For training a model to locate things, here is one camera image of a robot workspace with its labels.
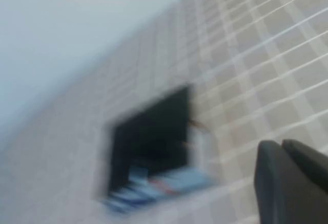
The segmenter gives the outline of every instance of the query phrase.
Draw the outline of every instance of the white ceiling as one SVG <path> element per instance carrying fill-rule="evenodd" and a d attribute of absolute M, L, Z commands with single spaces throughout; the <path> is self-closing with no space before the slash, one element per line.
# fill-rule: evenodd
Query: white ceiling
<path fill-rule="evenodd" d="M 0 0 L 0 139 L 175 0 Z"/>

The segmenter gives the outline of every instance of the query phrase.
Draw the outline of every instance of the black object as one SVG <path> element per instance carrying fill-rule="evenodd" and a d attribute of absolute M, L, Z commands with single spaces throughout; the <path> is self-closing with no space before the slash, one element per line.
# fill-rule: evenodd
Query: black object
<path fill-rule="evenodd" d="M 262 224 L 328 223 L 328 158 L 296 140 L 262 141 L 255 192 Z"/>
<path fill-rule="evenodd" d="M 113 128 L 107 195 L 129 183 L 131 167 L 148 176 L 188 163 L 190 87 L 183 87 Z"/>

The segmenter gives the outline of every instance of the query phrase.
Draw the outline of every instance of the tiled wall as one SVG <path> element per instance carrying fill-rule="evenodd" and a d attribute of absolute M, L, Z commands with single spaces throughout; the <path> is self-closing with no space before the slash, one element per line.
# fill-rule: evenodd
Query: tiled wall
<path fill-rule="evenodd" d="M 261 139 L 328 153 L 328 0 L 181 0 L 35 116 L 0 156 L 0 223 L 108 223 L 104 124 L 181 83 L 215 135 L 219 186 L 119 222 L 258 223 Z"/>

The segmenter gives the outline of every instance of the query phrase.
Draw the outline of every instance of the wall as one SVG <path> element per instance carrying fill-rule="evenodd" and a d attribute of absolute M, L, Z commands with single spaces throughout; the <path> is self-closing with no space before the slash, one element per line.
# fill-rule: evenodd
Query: wall
<path fill-rule="evenodd" d="M 0 139 L 173 1 L 0 0 Z"/>
<path fill-rule="evenodd" d="M 117 48 L 0 156 L 0 223 L 259 223 L 257 146 L 328 154 L 328 0 L 181 0 Z M 97 201 L 109 122 L 185 82 L 219 156 L 208 191 L 118 222 Z"/>

